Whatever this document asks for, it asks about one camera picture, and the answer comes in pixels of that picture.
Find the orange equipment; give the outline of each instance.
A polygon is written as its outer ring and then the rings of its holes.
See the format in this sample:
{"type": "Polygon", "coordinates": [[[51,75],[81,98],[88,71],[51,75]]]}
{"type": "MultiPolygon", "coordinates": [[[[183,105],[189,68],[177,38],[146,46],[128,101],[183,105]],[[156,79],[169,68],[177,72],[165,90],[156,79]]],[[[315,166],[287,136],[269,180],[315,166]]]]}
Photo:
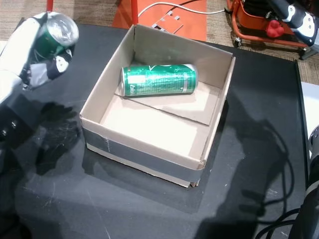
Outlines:
{"type": "MultiPolygon", "coordinates": [[[[269,21],[264,17],[253,16],[248,14],[245,9],[242,0],[227,0],[227,11],[232,12],[232,25],[236,34],[236,39],[234,42],[234,46],[238,47],[241,45],[241,40],[250,40],[250,41],[262,41],[262,42],[270,42],[280,45],[286,46],[296,46],[301,48],[306,48],[307,46],[303,43],[287,41],[287,40],[279,40],[275,38],[267,38],[267,37],[259,37],[252,35],[245,35],[240,32],[238,28],[238,24],[245,28],[254,29],[254,30],[262,30],[267,31],[269,28],[269,21]]],[[[280,22],[282,28],[284,29],[284,34],[293,35],[294,33],[290,30],[290,28],[284,23],[280,22]]]]}
{"type": "Polygon", "coordinates": [[[46,0],[46,10],[53,11],[53,0],[46,0]]]}

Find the green soda can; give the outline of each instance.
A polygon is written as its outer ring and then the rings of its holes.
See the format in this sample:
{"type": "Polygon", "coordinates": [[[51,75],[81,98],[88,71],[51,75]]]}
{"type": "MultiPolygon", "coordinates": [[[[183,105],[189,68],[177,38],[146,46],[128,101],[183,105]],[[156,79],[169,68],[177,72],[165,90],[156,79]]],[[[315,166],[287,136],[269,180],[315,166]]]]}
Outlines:
{"type": "Polygon", "coordinates": [[[197,86],[191,64],[122,68],[122,96],[190,94],[197,86]]]}
{"type": "Polygon", "coordinates": [[[34,46],[32,62],[53,59],[79,39],[76,23],[66,15],[49,12],[47,23],[40,29],[34,46]]]}

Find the cardboard divider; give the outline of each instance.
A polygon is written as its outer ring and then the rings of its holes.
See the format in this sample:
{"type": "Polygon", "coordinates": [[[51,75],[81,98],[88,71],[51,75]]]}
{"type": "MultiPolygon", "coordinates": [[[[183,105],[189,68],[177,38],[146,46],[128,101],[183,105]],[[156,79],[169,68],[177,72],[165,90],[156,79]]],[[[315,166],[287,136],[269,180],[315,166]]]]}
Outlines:
{"type": "MultiPolygon", "coordinates": [[[[181,118],[209,125],[219,98],[219,93],[219,88],[198,82],[198,86],[192,94],[133,98],[124,97],[124,99],[131,100],[181,118]]],[[[116,89],[115,95],[121,97],[120,85],[116,89]]]]}

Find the black tabletop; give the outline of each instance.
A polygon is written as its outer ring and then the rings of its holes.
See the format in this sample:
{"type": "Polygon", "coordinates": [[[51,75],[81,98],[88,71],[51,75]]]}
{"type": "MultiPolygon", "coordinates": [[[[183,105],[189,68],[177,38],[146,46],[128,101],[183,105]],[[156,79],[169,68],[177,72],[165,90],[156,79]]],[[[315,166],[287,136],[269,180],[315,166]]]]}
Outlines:
{"type": "Polygon", "coordinates": [[[127,30],[79,30],[68,71],[21,93],[41,121],[3,158],[0,202],[32,238],[252,238],[301,205],[305,149],[294,62],[211,44],[237,60],[206,169],[199,186],[186,189],[86,148],[78,113],[127,30]]]}

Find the open cardboard box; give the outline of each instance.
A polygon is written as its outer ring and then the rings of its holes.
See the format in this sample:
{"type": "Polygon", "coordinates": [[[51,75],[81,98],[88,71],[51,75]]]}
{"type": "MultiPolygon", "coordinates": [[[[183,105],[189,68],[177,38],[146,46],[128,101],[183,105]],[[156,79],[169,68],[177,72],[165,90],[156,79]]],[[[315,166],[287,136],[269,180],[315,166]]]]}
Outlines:
{"type": "Polygon", "coordinates": [[[132,26],[86,101],[87,147],[184,187],[198,185],[229,88],[235,58],[217,48],[142,25],[132,26]],[[123,98],[121,68],[193,64],[191,95],[123,98]]]}

